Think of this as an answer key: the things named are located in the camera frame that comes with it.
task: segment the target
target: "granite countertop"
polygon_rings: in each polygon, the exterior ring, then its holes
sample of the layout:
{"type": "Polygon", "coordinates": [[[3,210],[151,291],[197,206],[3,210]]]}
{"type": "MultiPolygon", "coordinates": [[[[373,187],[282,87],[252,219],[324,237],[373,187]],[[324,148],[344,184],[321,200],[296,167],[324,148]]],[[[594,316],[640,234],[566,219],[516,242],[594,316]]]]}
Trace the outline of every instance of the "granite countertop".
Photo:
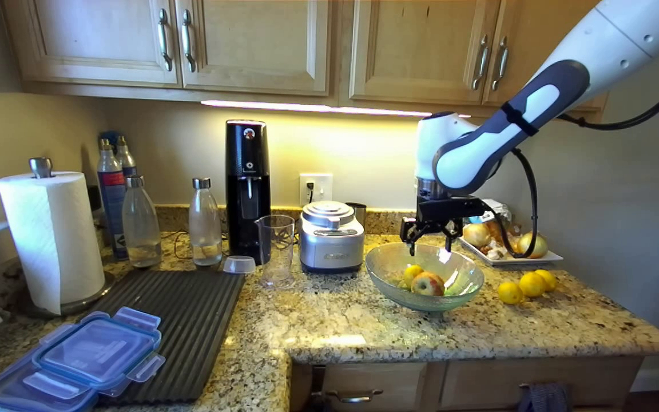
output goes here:
{"type": "MultiPolygon", "coordinates": [[[[365,237],[365,251],[395,237],[365,237]]],[[[182,234],[163,239],[163,271],[185,271],[182,234]]],[[[522,306],[500,304],[495,287],[520,275],[490,267],[486,289],[443,316],[416,313],[383,298],[369,275],[307,278],[268,291],[246,275],[225,346],[197,409],[289,409],[291,365],[443,361],[495,357],[659,356],[659,329],[551,265],[560,287],[522,306]]],[[[0,325],[0,372],[70,319],[13,316],[0,325]]]]}

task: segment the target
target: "white plate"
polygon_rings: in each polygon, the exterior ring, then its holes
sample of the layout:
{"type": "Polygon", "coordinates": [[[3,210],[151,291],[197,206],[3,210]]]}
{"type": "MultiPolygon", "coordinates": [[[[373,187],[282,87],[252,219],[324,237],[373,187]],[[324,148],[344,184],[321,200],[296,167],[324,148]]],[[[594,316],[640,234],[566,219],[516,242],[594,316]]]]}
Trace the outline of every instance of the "white plate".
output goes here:
{"type": "Polygon", "coordinates": [[[563,257],[553,251],[547,251],[543,258],[487,258],[478,247],[467,242],[463,237],[460,237],[460,242],[490,265],[536,265],[536,264],[539,265],[539,264],[563,262],[563,257]]]}

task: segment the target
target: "cabinet handle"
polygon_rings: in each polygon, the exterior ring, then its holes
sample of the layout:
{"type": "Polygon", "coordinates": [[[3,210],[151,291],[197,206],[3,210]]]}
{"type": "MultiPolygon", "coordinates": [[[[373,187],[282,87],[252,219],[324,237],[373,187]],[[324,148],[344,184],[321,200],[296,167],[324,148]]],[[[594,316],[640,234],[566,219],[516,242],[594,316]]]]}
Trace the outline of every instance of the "cabinet handle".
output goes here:
{"type": "Polygon", "coordinates": [[[499,83],[504,81],[505,71],[507,71],[507,37],[504,37],[504,42],[499,43],[499,57],[497,57],[497,68],[495,68],[495,79],[490,83],[490,89],[497,89],[499,83]]]}
{"type": "Polygon", "coordinates": [[[191,43],[194,43],[191,13],[189,13],[189,10],[185,10],[182,12],[182,55],[185,55],[185,59],[189,64],[189,71],[194,74],[191,43]]]}
{"type": "Polygon", "coordinates": [[[155,40],[161,42],[161,53],[164,59],[164,68],[172,71],[172,50],[169,50],[169,23],[166,23],[166,10],[161,10],[161,23],[155,25],[155,40]]]}
{"type": "Polygon", "coordinates": [[[383,392],[326,392],[326,397],[336,399],[338,402],[351,402],[351,406],[360,406],[360,402],[370,402],[376,397],[379,397],[383,392]]]}
{"type": "Polygon", "coordinates": [[[472,89],[478,89],[481,87],[481,81],[486,75],[486,68],[487,68],[487,37],[481,40],[481,48],[475,53],[475,74],[472,79],[472,89]]]}

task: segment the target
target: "wooden cabinet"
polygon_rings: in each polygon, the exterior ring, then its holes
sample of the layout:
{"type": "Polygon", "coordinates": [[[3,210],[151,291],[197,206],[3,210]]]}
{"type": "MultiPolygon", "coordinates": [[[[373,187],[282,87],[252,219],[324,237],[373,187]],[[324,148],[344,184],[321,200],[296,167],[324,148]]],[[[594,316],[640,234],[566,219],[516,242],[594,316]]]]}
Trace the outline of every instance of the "wooden cabinet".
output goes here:
{"type": "Polygon", "coordinates": [[[450,361],[440,409],[516,409],[526,384],[566,384],[575,409],[619,409],[640,357],[450,361]]]}
{"type": "Polygon", "coordinates": [[[357,0],[351,99],[481,104],[499,0],[357,0]]]}
{"type": "MultiPolygon", "coordinates": [[[[291,409],[302,409],[312,392],[313,366],[291,372],[291,409]]],[[[323,392],[331,409],[437,409],[443,365],[330,365],[323,392]]]]}
{"type": "Polygon", "coordinates": [[[357,0],[353,100],[499,105],[594,0],[357,0]]]}
{"type": "Polygon", "coordinates": [[[5,0],[24,81],[330,93],[326,0],[5,0]]]}
{"type": "Polygon", "coordinates": [[[169,0],[5,0],[24,81],[177,87],[169,0]]]}
{"type": "MultiPolygon", "coordinates": [[[[460,359],[431,365],[323,366],[331,409],[515,412],[524,388],[566,384],[575,412],[622,409],[640,357],[460,359]]],[[[302,409],[318,374],[291,372],[291,409],[302,409]]]]}
{"type": "Polygon", "coordinates": [[[326,0],[179,0],[182,87],[330,93],[326,0]]]}
{"type": "Polygon", "coordinates": [[[3,4],[31,92],[490,114],[594,0],[3,4]]]}

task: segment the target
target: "glass bottle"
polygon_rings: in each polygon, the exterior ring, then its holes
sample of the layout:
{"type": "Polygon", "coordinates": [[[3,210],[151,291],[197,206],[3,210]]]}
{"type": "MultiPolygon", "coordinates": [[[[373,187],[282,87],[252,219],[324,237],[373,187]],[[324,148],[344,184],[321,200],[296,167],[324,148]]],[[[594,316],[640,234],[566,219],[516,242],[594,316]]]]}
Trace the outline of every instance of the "glass bottle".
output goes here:
{"type": "Polygon", "coordinates": [[[121,171],[124,176],[131,176],[137,167],[137,162],[133,161],[131,152],[129,152],[129,142],[124,136],[119,136],[119,148],[117,148],[117,159],[119,159],[119,164],[121,164],[121,171]]]}
{"type": "Polygon", "coordinates": [[[194,265],[216,265],[222,258],[219,217],[211,178],[191,178],[189,249],[194,265]]]}
{"type": "Polygon", "coordinates": [[[137,171],[125,178],[121,223],[131,265],[133,267],[157,265],[161,264],[157,216],[137,171]]]}
{"type": "Polygon", "coordinates": [[[108,242],[115,258],[125,258],[121,206],[125,196],[125,178],[121,164],[109,146],[109,140],[100,136],[99,140],[99,186],[100,186],[100,206],[105,216],[108,242]]]}

